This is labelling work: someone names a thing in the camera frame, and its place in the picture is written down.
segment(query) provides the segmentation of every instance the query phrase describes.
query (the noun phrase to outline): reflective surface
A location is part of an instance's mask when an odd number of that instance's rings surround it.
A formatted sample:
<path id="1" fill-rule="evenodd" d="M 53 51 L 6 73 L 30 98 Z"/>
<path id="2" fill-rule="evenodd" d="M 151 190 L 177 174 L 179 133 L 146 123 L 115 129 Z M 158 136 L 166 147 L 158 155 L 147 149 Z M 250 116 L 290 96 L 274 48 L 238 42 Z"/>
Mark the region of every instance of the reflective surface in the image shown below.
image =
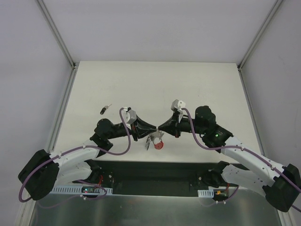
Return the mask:
<path id="1" fill-rule="evenodd" d="M 69 195 L 50 194 L 39 203 L 50 206 Z M 263 197 L 240 189 L 226 205 L 212 199 L 112 195 L 84 201 L 76 197 L 52 209 L 37 205 L 30 226 L 279 226 L 276 210 Z"/>

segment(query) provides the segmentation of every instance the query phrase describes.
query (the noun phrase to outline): small tool on table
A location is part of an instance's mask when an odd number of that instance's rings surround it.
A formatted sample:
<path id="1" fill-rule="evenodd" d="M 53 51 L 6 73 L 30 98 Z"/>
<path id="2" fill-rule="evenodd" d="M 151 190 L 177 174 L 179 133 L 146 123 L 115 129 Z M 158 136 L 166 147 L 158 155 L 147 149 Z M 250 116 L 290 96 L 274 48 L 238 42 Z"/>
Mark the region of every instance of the small tool on table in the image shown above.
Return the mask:
<path id="1" fill-rule="evenodd" d="M 103 107 L 102 111 L 100 112 L 100 114 L 103 114 L 112 104 L 110 104 L 109 106 L 106 105 L 105 107 Z"/>

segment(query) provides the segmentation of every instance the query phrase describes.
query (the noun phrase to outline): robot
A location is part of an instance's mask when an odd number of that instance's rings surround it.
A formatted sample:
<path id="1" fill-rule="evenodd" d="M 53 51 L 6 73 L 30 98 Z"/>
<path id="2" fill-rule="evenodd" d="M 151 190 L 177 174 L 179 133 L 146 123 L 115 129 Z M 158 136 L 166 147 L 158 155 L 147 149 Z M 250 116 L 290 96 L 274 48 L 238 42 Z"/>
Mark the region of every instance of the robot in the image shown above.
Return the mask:
<path id="1" fill-rule="evenodd" d="M 153 133 L 165 132 L 176 138 L 181 133 L 192 133 L 196 142 L 196 134 L 199 134 L 207 150 L 215 150 L 241 163 L 245 168 L 241 169 L 233 164 L 221 161 L 213 169 L 195 175 L 198 184 L 196 190 L 209 186 L 218 188 L 225 184 L 243 186 L 250 189 L 267 200 L 277 210 L 288 212 L 298 197 L 301 188 L 301 178 L 298 169 L 289 164 L 283 166 L 262 155 L 258 155 L 234 136 L 230 131 L 216 123 L 215 114 L 208 106 L 200 106 L 195 110 L 195 118 L 185 108 L 185 103 L 175 100 L 172 103 L 173 114 L 169 120 L 156 127 L 140 119 L 130 107 L 122 108 L 119 112 L 122 123 L 113 124 L 109 119 L 101 119 L 97 123 L 94 135 L 82 146 L 73 148 L 67 152 L 45 150 L 37 151 L 18 175 L 22 182 L 19 196 L 22 200 L 24 188 L 33 200 L 39 200 L 49 194 L 55 186 L 78 180 L 91 184 L 97 184 L 99 178 L 103 179 L 102 185 L 114 188 L 118 182 L 114 181 L 114 173 L 105 173 L 96 163 L 95 159 L 106 153 L 113 147 L 109 140 L 128 136 L 130 147 L 130 135 L 137 141 Z"/>

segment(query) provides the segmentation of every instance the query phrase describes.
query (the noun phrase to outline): white table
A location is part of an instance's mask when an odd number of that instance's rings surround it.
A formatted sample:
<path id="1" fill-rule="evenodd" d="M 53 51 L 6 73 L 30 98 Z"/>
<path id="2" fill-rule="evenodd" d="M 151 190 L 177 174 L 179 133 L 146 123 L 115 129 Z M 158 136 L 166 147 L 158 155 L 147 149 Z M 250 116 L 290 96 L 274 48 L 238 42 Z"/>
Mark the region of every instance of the white table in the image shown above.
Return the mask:
<path id="1" fill-rule="evenodd" d="M 132 107 L 142 120 L 159 126 L 171 117 L 170 106 L 175 99 L 186 102 L 193 117 L 198 106 L 208 105 L 219 125 L 260 153 L 237 66 L 177 62 L 80 62 L 55 149 L 68 150 L 89 139 L 101 118 L 120 123 L 119 109 L 124 106 Z M 100 115 L 101 109 L 110 104 Z M 161 150 L 151 145 L 146 151 L 145 141 L 146 137 L 138 142 L 132 139 L 127 154 L 105 154 L 99 159 L 236 162 L 216 151 L 202 150 L 188 133 L 182 133 L 180 138 L 165 133 Z M 112 152 L 122 152 L 127 147 L 126 137 L 111 142 Z"/>

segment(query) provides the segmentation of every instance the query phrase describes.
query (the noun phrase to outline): metal frame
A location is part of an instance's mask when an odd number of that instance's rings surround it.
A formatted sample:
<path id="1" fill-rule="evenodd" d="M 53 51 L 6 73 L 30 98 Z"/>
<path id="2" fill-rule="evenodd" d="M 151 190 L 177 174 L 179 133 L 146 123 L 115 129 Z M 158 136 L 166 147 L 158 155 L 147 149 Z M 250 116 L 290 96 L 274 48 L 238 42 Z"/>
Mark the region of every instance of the metal frame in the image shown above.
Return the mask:
<path id="1" fill-rule="evenodd" d="M 64 56 L 66 57 L 68 63 L 70 64 L 71 68 L 72 68 L 72 72 L 70 74 L 67 86 L 65 88 L 64 91 L 64 95 L 62 98 L 62 101 L 60 103 L 60 107 L 59 107 L 59 111 L 58 114 L 55 118 L 55 123 L 51 132 L 51 135 L 49 137 L 49 141 L 46 145 L 46 150 L 52 150 L 55 147 L 56 141 L 57 141 L 57 137 L 59 134 L 59 130 L 63 121 L 63 116 L 67 107 L 67 103 L 69 100 L 69 96 L 71 93 L 71 89 L 73 86 L 73 82 L 75 80 L 75 75 L 77 72 L 77 68 L 79 64 L 76 64 L 74 62 L 74 60 L 72 59 L 68 48 L 65 45 L 65 42 L 63 41 L 57 26 L 55 25 L 49 10 L 46 7 L 46 4 L 44 3 L 43 0 L 35 0 L 38 7 L 40 8 L 55 40 L 57 41 L 58 46 L 60 47 L 60 49 L 62 50 Z M 241 69 L 243 68 L 243 66 L 246 64 L 246 62 L 248 61 L 249 57 L 251 56 L 251 54 L 253 53 L 253 51 L 255 50 L 255 48 L 257 47 L 257 44 L 259 43 L 260 39 L 262 38 L 264 32 L 266 31 L 266 29 L 268 28 L 270 22 L 272 21 L 272 19 L 275 17 L 276 13 L 279 11 L 280 7 L 282 6 L 284 0 L 276 0 L 272 9 L 270 10 L 270 12 L 268 13 L 267 17 L 265 18 L 263 24 L 261 25 L 260 29 L 258 30 L 258 32 L 256 33 L 251 45 L 249 46 L 247 52 L 245 53 L 243 59 L 241 60 L 240 64 L 238 65 L 238 71 L 239 71 L 239 76 L 241 79 L 241 83 L 244 89 L 244 93 L 246 96 L 246 100 L 247 100 L 247 104 L 248 104 L 248 108 L 250 111 L 250 115 L 252 118 L 252 122 L 253 122 L 253 126 L 254 126 L 254 130 L 256 133 L 256 137 L 259 143 L 259 147 L 261 150 L 261 153 L 264 154 L 264 150 L 262 147 L 262 142 L 261 142 L 261 138 L 260 135 L 258 133 L 258 128 L 256 125 L 256 121 L 254 118 L 254 114 L 253 114 L 253 110 L 252 110 L 252 104 L 247 92 L 247 88 L 246 88 L 246 84 L 243 80 L 243 75 L 241 74 Z M 22 203 L 17 220 L 16 220 L 16 226 L 28 226 L 31 216 L 32 216 L 32 212 L 33 212 L 33 208 L 34 208 L 34 204 L 35 202 L 30 200 L 29 202 L 26 203 Z M 281 220 L 281 223 L 283 226 L 295 226 L 296 223 L 294 221 L 294 218 L 292 217 L 292 214 L 290 213 L 290 211 L 288 213 L 283 213 L 283 212 L 278 212 L 279 213 L 279 217 Z"/>

